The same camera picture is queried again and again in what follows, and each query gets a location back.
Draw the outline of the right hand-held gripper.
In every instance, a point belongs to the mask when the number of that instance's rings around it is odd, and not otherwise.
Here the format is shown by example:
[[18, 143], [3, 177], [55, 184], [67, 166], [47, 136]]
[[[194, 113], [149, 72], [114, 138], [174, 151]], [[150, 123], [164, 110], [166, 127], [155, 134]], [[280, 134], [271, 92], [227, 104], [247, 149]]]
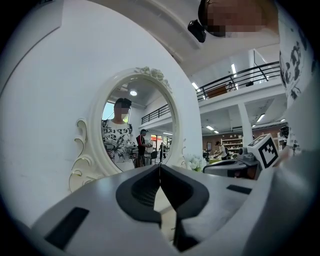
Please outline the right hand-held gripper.
[[[241, 147], [237, 159], [246, 164], [246, 176], [257, 180], [260, 173], [273, 167], [279, 158], [279, 152], [270, 133], [262, 134], [247, 146]], [[241, 162], [235, 159], [221, 160], [203, 168], [204, 174], [235, 177], [241, 169]]]

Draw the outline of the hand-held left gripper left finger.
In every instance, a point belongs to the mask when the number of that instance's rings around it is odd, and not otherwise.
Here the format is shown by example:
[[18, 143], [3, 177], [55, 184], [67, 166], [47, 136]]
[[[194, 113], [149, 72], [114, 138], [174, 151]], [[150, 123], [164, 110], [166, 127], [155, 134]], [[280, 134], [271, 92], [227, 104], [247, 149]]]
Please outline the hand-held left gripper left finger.
[[155, 195], [157, 165], [136, 168], [85, 184], [44, 212], [32, 231], [53, 255], [176, 256], [161, 232], [161, 215], [139, 195]]

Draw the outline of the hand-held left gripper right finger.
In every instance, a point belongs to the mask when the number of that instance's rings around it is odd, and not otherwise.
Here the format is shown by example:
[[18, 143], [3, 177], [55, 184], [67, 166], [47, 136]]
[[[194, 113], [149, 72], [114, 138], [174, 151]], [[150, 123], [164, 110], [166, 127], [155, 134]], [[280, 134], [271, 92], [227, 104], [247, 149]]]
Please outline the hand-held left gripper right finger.
[[161, 165], [160, 187], [176, 212], [173, 245], [187, 251], [220, 230], [240, 209], [256, 181]]

